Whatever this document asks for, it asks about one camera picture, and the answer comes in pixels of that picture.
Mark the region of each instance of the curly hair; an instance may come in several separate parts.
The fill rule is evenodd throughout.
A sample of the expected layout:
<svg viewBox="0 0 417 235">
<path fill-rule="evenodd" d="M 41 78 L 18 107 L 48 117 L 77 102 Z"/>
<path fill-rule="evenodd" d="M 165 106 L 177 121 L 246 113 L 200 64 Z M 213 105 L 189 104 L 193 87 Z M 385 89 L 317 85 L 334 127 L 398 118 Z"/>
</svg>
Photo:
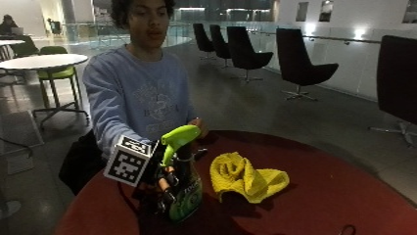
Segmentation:
<svg viewBox="0 0 417 235">
<path fill-rule="evenodd" d="M 130 4 L 134 0 L 112 0 L 110 17 L 117 27 L 124 28 L 128 25 L 128 15 Z M 164 0 L 166 6 L 168 17 L 173 15 L 174 0 Z"/>
</svg>

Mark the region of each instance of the round table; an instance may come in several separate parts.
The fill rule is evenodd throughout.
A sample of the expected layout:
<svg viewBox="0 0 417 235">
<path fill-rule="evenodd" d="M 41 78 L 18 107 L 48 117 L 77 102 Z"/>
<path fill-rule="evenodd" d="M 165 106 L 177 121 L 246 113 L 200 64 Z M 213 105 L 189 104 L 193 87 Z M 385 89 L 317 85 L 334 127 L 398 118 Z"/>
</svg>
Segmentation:
<svg viewBox="0 0 417 235">
<path fill-rule="evenodd" d="M 357 234 L 417 234 L 417 211 L 369 173 L 298 142 L 241 131 L 211 131 L 204 141 L 207 154 L 196 162 L 204 183 L 204 202 L 194 214 L 172 224 L 145 213 L 138 218 L 122 199 L 117 182 L 98 173 L 68 207 L 56 228 L 64 234 L 274 234 L 335 235 L 345 224 Z M 235 193 L 218 202 L 209 180 L 215 156 L 238 152 L 253 168 L 286 171 L 289 185 L 259 204 Z"/>
<path fill-rule="evenodd" d="M 54 107 L 46 108 L 46 109 L 37 109 L 32 111 L 33 116 L 34 116 L 34 113 L 37 112 L 52 112 L 40 122 L 41 129 L 42 129 L 44 122 L 49 118 L 52 118 L 52 116 L 54 116 L 60 111 L 82 113 L 85 114 L 86 119 L 89 119 L 88 113 L 84 110 L 80 110 L 77 101 L 70 102 L 69 104 L 65 104 L 65 105 L 60 104 L 57 93 L 56 93 L 54 82 L 52 78 L 54 69 L 77 65 L 85 62 L 88 59 L 89 57 L 85 55 L 56 54 L 56 55 L 40 55 L 40 56 L 22 57 L 22 58 L 17 58 L 17 59 L 0 63 L 0 69 L 8 70 L 8 71 L 46 71 L 48 73 Z M 76 105 L 76 109 L 68 109 L 70 105 Z"/>
</svg>

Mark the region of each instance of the yellow cloth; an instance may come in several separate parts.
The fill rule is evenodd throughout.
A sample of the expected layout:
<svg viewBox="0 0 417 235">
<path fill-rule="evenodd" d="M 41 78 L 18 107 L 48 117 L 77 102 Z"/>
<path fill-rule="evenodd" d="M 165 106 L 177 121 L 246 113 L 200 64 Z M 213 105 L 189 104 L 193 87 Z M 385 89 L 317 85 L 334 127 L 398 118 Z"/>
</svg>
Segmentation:
<svg viewBox="0 0 417 235">
<path fill-rule="evenodd" d="M 209 175 L 219 201 L 221 194 L 233 191 L 239 193 L 249 203 L 257 204 L 289 183 L 286 172 L 277 169 L 253 169 L 249 160 L 237 152 L 214 158 L 209 166 Z"/>
</svg>

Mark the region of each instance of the young man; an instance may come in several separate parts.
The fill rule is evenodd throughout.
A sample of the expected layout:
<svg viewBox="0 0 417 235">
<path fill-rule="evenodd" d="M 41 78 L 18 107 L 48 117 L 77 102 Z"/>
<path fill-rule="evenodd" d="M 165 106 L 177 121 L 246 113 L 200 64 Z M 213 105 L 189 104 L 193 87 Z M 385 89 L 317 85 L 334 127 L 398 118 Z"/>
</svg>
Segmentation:
<svg viewBox="0 0 417 235">
<path fill-rule="evenodd" d="M 162 51 L 173 0 L 112 0 L 112 19 L 128 29 L 130 43 L 89 60 L 84 83 L 93 134 L 105 158 L 120 135 L 148 143 L 176 127 L 206 127 L 189 99 L 188 75 Z"/>
<path fill-rule="evenodd" d="M 13 18 L 10 15 L 4 15 L 2 22 L 0 24 L 0 34 L 9 35 L 12 34 L 12 27 L 17 27 Z"/>
</svg>

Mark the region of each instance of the white table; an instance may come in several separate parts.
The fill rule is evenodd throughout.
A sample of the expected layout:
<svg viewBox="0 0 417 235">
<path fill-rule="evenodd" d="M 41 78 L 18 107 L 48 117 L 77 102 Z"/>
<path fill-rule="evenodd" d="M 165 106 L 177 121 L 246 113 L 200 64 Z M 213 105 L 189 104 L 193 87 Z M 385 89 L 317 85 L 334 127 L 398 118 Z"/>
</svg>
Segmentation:
<svg viewBox="0 0 417 235">
<path fill-rule="evenodd" d="M 54 82 L 52 78 L 53 70 L 57 68 L 68 67 L 77 65 L 85 62 L 89 59 L 88 56 L 77 54 L 56 54 L 56 55 L 41 55 L 32 57 L 17 58 L 0 63 L 0 69 L 9 71 L 46 71 L 48 78 L 50 82 L 50 89 L 54 100 L 54 108 L 37 109 L 32 111 L 33 116 L 36 117 L 36 112 L 50 112 L 48 116 L 40 122 L 40 128 L 42 129 L 42 123 L 52 118 L 60 111 L 82 113 L 86 116 L 89 121 L 89 115 L 84 110 L 80 110 L 78 101 L 70 102 L 61 106 L 60 100 L 57 98 Z M 68 109 L 70 105 L 76 106 L 76 109 Z"/>
<path fill-rule="evenodd" d="M 0 40 L 0 60 L 6 61 L 10 60 L 10 54 L 8 47 L 9 45 L 22 44 L 24 40 Z"/>
</svg>

